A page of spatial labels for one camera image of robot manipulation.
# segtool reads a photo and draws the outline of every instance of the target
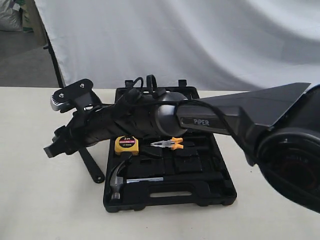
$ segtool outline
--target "white backdrop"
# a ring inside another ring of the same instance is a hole
[[[201,90],[320,82],[318,0],[35,0],[67,84],[154,74]]]

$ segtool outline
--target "tape measure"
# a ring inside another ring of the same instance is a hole
[[[120,155],[122,152],[130,152],[136,156],[139,154],[139,142],[134,136],[120,136],[115,140],[114,152]]]

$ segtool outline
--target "table surface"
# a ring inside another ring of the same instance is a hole
[[[0,239],[301,240],[320,238],[320,215],[285,199],[250,167],[229,136],[216,135],[237,190],[233,205],[149,206],[106,212],[78,153],[47,158],[43,147],[71,113],[54,112],[53,88],[0,87]],[[113,103],[115,90],[95,91]],[[201,97],[230,92],[200,91]],[[101,169],[108,141],[90,147]]]

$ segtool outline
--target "piper logo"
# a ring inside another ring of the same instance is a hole
[[[202,125],[202,126],[208,126],[209,127],[209,121],[204,119],[193,119],[193,122],[195,125]]]

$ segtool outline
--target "tool case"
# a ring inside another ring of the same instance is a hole
[[[132,81],[127,80],[126,87],[116,90],[115,100],[128,90],[131,83]],[[165,90],[179,92],[188,99],[199,98],[196,88],[187,86],[186,80],[179,80],[178,86],[165,87]],[[139,154],[132,155],[129,164],[119,172],[119,176],[125,180],[158,177],[174,177],[176,180],[146,180],[124,184],[120,190],[121,198],[117,201],[111,200],[110,178],[114,169],[124,159],[115,153],[115,139],[111,139],[103,194],[106,211],[138,211],[146,206],[189,203],[202,207],[231,205],[237,198],[237,192],[214,135],[188,130],[181,137],[187,147],[176,150],[150,146],[152,142],[169,140],[170,137],[138,139]]]

